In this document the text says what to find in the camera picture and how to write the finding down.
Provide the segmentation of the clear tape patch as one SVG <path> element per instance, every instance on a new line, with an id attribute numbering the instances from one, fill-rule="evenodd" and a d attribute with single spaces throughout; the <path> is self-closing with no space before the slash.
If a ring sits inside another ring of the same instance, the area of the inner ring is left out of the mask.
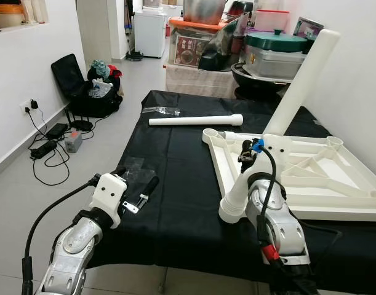
<path id="1" fill-rule="evenodd" d="M 117 164 L 117 169 L 124 169 L 121 177 L 129 184 L 145 185 L 156 176 L 156 172 L 146 167 L 146 161 L 139 157 L 123 157 Z"/>

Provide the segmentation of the black open suitcase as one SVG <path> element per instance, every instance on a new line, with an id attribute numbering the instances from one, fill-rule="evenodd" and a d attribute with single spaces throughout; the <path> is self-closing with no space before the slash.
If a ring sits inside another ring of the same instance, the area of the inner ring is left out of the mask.
<path id="1" fill-rule="evenodd" d="M 53 62 L 52 73 L 58 89 L 68 101 L 75 116 L 103 118 L 117 112 L 123 101 L 122 96 L 115 92 L 114 87 L 112 92 L 103 98 L 92 98 L 87 95 L 87 91 L 92 86 L 92 81 L 103 78 L 98 76 L 93 68 L 90 68 L 87 77 L 84 77 L 73 53 Z"/>

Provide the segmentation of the white cabinet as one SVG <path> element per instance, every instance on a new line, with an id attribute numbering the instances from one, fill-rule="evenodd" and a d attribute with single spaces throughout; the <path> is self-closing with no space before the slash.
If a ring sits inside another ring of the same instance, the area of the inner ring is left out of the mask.
<path id="1" fill-rule="evenodd" d="M 162 58 L 166 49 L 167 15 L 162 9 L 143 9 L 132 17 L 135 49 L 144 57 Z"/>

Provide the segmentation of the clear plastic storage container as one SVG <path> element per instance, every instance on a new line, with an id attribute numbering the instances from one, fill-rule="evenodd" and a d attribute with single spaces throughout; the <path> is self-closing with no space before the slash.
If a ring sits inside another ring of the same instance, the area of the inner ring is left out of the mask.
<path id="1" fill-rule="evenodd" d="M 274 79 L 293 79 L 303 64 L 306 54 L 277 52 L 258 47 L 246 47 L 244 70 L 252 75 Z"/>

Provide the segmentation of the black power adapter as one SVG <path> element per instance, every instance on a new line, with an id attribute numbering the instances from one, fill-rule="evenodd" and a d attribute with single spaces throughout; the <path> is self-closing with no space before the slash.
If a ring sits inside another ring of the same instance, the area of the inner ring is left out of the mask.
<path id="1" fill-rule="evenodd" d="M 69 131 L 69 124 L 57 123 L 50 130 L 48 130 L 47 133 L 45 133 L 45 138 L 48 140 L 60 140 Z"/>

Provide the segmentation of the shiny black bag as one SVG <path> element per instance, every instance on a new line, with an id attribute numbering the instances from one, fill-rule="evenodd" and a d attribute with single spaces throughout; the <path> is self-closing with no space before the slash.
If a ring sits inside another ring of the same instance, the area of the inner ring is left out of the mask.
<path id="1" fill-rule="evenodd" d="M 247 12 L 234 17 L 205 46 L 197 68 L 205 71 L 230 71 L 239 62 L 244 43 Z"/>

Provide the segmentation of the beige tub orange lid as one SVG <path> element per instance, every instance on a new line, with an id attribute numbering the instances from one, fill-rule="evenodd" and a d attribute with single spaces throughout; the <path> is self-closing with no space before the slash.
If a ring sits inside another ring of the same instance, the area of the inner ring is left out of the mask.
<path id="1" fill-rule="evenodd" d="M 0 28 L 16 27 L 24 20 L 24 10 L 20 4 L 0 4 Z"/>

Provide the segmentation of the black round wok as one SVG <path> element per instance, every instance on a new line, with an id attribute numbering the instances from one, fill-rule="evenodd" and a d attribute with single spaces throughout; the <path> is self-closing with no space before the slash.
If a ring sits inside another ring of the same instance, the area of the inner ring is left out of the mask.
<path id="1" fill-rule="evenodd" d="M 238 100 L 250 101 L 274 101 L 279 102 L 282 92 L 288 88 L 288 82 L 270 82 L 254 79 L 243 68 L 243 63 L 236 63 L 231 67 L 233 79 L 238 87 L 234 91 L 234 96 Z"/>

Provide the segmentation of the beige cloth covered table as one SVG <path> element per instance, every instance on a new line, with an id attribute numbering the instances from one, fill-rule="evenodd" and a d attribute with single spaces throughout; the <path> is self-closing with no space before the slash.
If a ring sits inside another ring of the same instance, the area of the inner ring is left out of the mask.
<path id="1" fill-rule="evenodd" d="M 165 63 L 165 90 L 186 95 L 235 98 L 238 83 L 231 71 L 205 71 L 199 68 Z"/>

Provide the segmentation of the green round pot lid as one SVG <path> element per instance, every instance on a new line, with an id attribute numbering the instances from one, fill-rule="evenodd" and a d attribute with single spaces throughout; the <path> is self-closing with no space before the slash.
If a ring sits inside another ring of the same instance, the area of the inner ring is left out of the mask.
<path id="1" fill-rule="evenodd" d="M 249 47 L 276 52 L 300 52 L 306 46 L 305 37 L 290 36 L 278 32 L 249 32 L 245 36 L 245 43 Z"/>

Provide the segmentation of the white plastic children table top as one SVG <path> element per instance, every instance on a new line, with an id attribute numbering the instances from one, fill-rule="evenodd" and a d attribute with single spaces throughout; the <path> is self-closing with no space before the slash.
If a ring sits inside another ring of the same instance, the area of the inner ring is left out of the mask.
<path id="1" fill-rule="evenodd" d="M 286 203 L 298 219 L 376 222 L 376 174 L 344 146 L 340 138 L 286 136 L 294 141 L 291 168 L 283 176 Z M 219 130 L 206 128 L 221 196 L 239 175 L 243 141 L 226 140 Z"/>

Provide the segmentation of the clear plastic bag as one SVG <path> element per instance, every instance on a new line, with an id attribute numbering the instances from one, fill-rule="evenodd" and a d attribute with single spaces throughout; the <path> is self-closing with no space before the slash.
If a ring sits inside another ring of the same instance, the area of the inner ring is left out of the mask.
<path id="1" fill-rule="evenodd" d="M 180 109 L 179 108 L 173 108 L 173 107 L 165 107 L 165 106 L 155 106 L 155 107 L 146 107 L 141 109 L 141 113 L 148 113 L 148 112 L 157 112 L 164 115 L 169 116 L 179 116 L 180 115 Z"/>

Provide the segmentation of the white plastic bag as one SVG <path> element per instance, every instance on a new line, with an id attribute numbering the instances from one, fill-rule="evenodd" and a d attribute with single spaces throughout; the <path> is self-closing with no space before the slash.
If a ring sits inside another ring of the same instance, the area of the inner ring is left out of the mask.
<path id="1" fill-rule="evenodd" d="M 87 91 L 87 95 L 92 98 L 103 98 L 112 92 L 114 84 L 112 82 L 105 82 L 103 79 L 98 78 L 92 81 L 92 86 Z"/>

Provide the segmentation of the black wifi router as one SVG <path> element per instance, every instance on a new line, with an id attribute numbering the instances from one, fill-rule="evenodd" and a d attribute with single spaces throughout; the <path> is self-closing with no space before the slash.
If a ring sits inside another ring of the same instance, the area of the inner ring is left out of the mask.
<path id="1" fill-rule="evenodd" d="M 66 106 L 66 117 L 68 118 L 68 125 L 75 130 L 82 130 L 82 132 L 89 132 L 93 130 L 94 124 L 88 120 L 76 120 L 75 115 L 70 109 L 70 105 Z"/>

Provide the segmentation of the black power strip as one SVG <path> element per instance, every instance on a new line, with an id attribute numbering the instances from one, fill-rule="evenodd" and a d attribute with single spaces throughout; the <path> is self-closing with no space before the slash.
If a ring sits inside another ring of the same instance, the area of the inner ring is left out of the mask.
<path id="1" fill-rule="evenodd" d="M 57 147 L 56 141 L 45 141 L 41 146 L 30 150 L 30 158 L 33 160 L 38 160 L 49 154 Z"/>

